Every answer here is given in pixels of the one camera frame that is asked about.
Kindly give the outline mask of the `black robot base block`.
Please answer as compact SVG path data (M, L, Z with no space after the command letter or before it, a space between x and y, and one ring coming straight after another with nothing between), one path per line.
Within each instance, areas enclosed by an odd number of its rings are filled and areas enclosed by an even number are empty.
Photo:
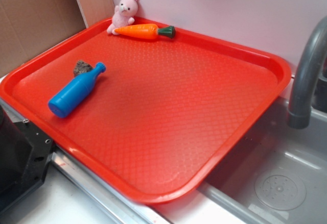
M13 122L1 108L1 214L43 185L53 148L38 126Z

